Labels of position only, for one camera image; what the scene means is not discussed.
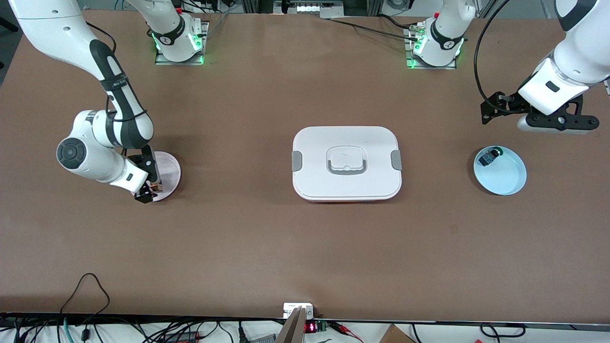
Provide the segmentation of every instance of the red digital display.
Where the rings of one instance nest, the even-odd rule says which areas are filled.
[[[307,322],[305,324],[305,333],[316,333],[318,332],[315,321]]]

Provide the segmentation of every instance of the green led light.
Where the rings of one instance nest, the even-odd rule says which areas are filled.
[[[462,45],[464,45],[464,39],[462,38],[462,41],[459,42],[459,45],[457,46],[457,51],[456,51],[456,57],[459,55],[461,49],[462,49]]]
[[[198,42],[199,37],[193,36],[192,34],[188,34],[188,39],[191,41],[191,44],[193,45],[193,49],[195,49],[195,50],[201,49],[201,41]]]
[[[161,48],[159,47],[159,42],[157,41],[157,37],[154,36],[154,34],[152,35],[152,40],[154,40],[154,44],[157,46],[157,50],[161,51]]]

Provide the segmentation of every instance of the round plate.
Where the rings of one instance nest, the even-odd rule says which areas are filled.
[[[479,162],[479,158],[494,147],[500,147],[503,154],[486,166]],[[511,195],[517,193],[525,185],[528,173],[525,164],[519,155],[509,148],[492,145],[479,151],[475,157],[475,176],[477,181],[489,192],[499,195]]]
[[[157,196],[154,197],[153,201],[163,200],[172,194],[176,188],[178,187],[178,183],[180,183],[180,177],[182,176],[182,171],[180,169],[180,163],[178,160],[163,151],[155,151],[154,159],[157,161],[157,168],[159,169],[159,176],[161,178],[161,182],[163,190],[161,192],[157,192]]]

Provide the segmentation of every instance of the gray latch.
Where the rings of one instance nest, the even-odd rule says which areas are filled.
[[[400,159],[400,150],[394,150],[390,153],[390,157],[392,158],[392,168],[396,170],[403,169],[403,161]]]
[[[298,172],[303,168],[303,154],[300,151],[292,151],[292,171]]]

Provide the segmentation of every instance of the white container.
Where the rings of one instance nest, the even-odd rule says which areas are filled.
[[[479,158],[495,146],[502,149],[503,154],[496,157],[491,164],[483,166]],[[473,166],[476,180],[489,192],[498,195],[515,194],[525,186],[525,181],[528,179],[525,164],[514,151],[503,146],[495,146],[488,146],[476,155]]]
[[[311,126],[292,144],[292,185],[309,201],[392,198],[401,170],[396,136],[380,126]]]

